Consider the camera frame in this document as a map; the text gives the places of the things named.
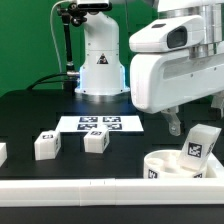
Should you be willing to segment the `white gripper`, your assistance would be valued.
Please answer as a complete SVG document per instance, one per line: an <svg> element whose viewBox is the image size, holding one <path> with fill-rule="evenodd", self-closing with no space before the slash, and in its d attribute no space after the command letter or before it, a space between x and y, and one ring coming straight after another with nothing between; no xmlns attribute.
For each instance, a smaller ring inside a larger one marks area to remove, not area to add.
<svg viewBox="0 0 224 224"><path fill-rule="evenodd" d="M191 59L188 49L137 54L130 66L130 84L133 105L146 113L161 111L170 134L179 136L178 106L224 90L224 41L215 55L204 58ZM224 97L214 95L211 107L224 117Z"/></svg>

